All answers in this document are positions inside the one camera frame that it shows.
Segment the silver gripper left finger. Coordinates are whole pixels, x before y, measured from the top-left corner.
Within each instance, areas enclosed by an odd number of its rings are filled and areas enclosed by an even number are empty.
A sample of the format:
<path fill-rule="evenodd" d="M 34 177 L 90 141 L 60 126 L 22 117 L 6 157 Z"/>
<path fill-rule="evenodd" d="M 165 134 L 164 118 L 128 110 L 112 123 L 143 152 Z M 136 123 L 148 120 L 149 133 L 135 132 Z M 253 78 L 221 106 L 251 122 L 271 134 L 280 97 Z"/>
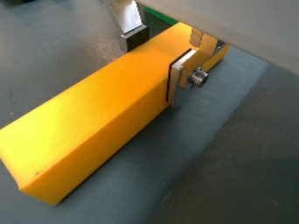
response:
<path fill-rule="evenodd" d="M 120 49 L 131 52 L 149 40 L 149 28 L 143 24 L 135 0 L 102 0 L 113 20 Z"/>

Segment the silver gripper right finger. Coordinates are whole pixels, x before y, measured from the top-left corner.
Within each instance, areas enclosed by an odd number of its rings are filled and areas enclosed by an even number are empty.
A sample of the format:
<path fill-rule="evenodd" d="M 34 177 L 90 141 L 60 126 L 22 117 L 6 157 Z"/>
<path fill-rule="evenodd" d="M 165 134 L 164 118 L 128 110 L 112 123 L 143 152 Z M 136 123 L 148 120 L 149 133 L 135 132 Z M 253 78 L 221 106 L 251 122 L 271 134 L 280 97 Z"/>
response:
<path fill-rule="evenodd" d="M 169 64 L 165 100 L 172 108 L 183 101 L 191 88 L 201 88 L 209 78 L 208 71 L 227 54 L 227 44 L 191 29 L 191 48 Z"/>

